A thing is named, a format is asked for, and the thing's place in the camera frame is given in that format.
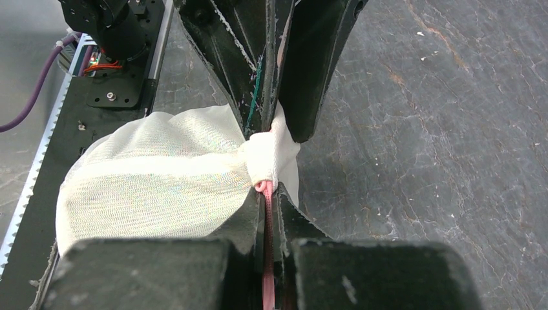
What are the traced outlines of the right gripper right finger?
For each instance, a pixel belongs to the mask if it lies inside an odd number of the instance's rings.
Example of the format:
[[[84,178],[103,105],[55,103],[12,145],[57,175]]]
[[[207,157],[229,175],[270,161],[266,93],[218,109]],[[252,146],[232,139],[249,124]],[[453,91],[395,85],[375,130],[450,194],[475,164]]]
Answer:
[[[330,238],[276,191],[278,309],[481,309],[469,268],[439,242]]]

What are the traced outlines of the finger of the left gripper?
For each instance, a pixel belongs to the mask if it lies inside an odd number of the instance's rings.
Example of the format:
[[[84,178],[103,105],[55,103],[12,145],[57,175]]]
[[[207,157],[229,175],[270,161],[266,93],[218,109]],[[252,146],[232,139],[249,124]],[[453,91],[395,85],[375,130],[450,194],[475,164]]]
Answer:
[[[224,92],[246,139],[266,129],[265,1],[175,1],[185,34]]]
[[[291,21],[279,92],[293,140],[315,132],[333,72],[367,0],[299,1]]]

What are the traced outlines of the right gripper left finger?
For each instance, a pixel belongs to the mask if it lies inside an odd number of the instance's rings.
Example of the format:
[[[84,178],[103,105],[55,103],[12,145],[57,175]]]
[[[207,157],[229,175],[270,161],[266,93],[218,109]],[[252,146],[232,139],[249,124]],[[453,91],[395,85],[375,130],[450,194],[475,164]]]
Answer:
[[[90,239],[59,261],[44,309],[259,309],[262,198],[204,238]]]

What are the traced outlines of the white mesh laundry bag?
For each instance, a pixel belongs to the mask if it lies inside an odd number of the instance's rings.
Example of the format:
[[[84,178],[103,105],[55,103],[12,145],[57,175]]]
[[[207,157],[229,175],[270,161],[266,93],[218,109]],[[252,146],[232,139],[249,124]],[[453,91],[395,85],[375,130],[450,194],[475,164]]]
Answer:
[[[230,106],[154,112],[93,143],[69,170],[56,206],[60,257],[90,239],[204,238],[250,190],[259,218],[260,308],[275,308],[273,194],[299,189],[297,154],[283,109],[246,139]]]

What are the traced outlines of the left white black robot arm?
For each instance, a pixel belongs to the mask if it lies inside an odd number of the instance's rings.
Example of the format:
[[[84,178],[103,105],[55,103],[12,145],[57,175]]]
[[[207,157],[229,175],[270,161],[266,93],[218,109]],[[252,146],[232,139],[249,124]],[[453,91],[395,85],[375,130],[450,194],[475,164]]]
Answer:
[[[364,1],[62,1],[98,64],[78,78],[76,114],[99,136],[151,113],[172,18],[214,77],[245,138],[284,109],[294,141],[310,139]]]

